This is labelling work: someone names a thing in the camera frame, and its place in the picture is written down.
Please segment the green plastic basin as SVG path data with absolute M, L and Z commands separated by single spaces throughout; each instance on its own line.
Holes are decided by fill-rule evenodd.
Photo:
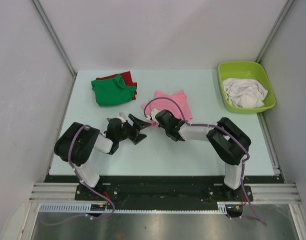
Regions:
M 257 80 L 268 91 L 267 96 L 263 100 L 264 105 L 261 107 L 242 108 L 230 104 L 223 86 L 223 81 L 229 78 Z M 218 66 L 218 80 L 224 105 L 230 112 L 239 114 L 262 113 L 273 108 L 276 104 L 276 98 L 271 82 L 264 68 L 257 62 L 238 60 L 220 63 Z

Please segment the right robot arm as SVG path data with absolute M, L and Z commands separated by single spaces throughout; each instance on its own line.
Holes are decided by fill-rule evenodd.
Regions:
M 153 109 L 150 118 L 165 130 L 173 141 L 209 142 L 225 162 L 224 197 L 236 200 L 245 190 L 245 162 L 250 158 L 250 138 L 229 118 L 223 117 L 216 124 L 189 123 L 176 118 L 168 110 Z

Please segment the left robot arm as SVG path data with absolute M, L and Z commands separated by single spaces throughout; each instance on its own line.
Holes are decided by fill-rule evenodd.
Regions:
M 93 200 L 102 197 L 103 187 L 98 184 L 100 175 L 91 166 L 91 153 L 96 150 L 113 155 L 118 150 L 120 142 L 130 140 L 136 145 L 147 137 L 140 131 L 150 127 L 151 123 L 132 114 L 129 114 L 128 118 L 132 123 L 129 123 L 121 112 L 117 117 L 108 118 L 105 132 L 74 122 L 55 143 L 55 155 L 72 167 L 79 181 L 87 186 L 86 194 Z

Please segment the white t shirt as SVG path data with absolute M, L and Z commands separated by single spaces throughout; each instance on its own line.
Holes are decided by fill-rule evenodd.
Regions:
M 228 78 L 223 81 L 229 104 L 239 108 L 260 108 L 268 94 L 262 84 L 250 78 Z

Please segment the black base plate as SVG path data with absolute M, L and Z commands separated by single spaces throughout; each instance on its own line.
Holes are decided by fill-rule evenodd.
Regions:
M 198 202 L 239 202 L 242 190 L 232 191 L 220 176 L 101 176 L 95 187 L 116 207 L 178 206 Z

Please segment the left aluminium frame post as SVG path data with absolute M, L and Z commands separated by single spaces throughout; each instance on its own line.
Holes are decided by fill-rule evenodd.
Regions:
M 43 24 L 47 34 L 49 35 L 52 43 L 54 44 L 57 52 L 59 53 L 60 58 L 63 60 L 67 70 L 69 71 L 70 75 L 73 77 L 73 79 L 76 79 L 77 72 L 73 67 L 73 64 L 71 63 L 67 52 L 65 51 L 54 27 L 51 23 L 46 11 L 44 10 L 41 2 L 39 0 L 30 0 L 34 10 L 37 13 L 37 16 L 39 17 L 41 23 Z

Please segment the aluminium frame post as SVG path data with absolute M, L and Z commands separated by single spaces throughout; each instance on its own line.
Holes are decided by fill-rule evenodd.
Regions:
M 70 75 L 73 77 L 73 79 L 76 79 L 77 72 L 73 67 L 73 64 L 71 63 L 67 52 L 65 51 L 54 27 L 51 23 L 46 11 L 44 10 L 41 2 L 39 0 L 30 0 L 34 10 L 37 13 L 37 16 L 39 17 L 41 23 L 43 24 L 47 34 L 49 35 L 52 43 L 54 44 L 57 52 L 59 53 L 60 58 L 63 60 L 67 70 L 69 71 Z
M 287 0 L 282 7 L 282 10 L 278 14 L 278 17 L 273 24 L 266 40 L 264 41 L 263 46 L 261 47 L 259 53 L 257 54 L 257 57 L 255 59 L 255 62 L 262 65 L 265 59 L 265 56 L 267 55 L 272 43 L 274 42 L 275 38 L 277 37 L 279 31 L 281 30 L 282 26 L 284 25 L 284 22 L 286 21 L 288 15 L 292 11 L 292 8 L 297 3 L 297 0 Z

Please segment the right aluminium frame post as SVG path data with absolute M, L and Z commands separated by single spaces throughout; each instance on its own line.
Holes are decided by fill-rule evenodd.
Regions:
M 297 3 L 297 0 L 287 0 L 282 7 L 282 10 L 278 14 L 278 17 L 273 24 L 266 40 L 264 41 L 263 46 L 261 47 L 259 53 L 257 54 L 257 57 L 255 59 L 255 62 L 262 65 L 265 59 L 265 56 L 267 55 L 272 43 L 274 42 L 275 38 L 277 37 L 279 31 L 281 30 L 282 26 L 284 25 L 284 22 L 286 21 L 288 15 L 292 11 L 292 8 Z

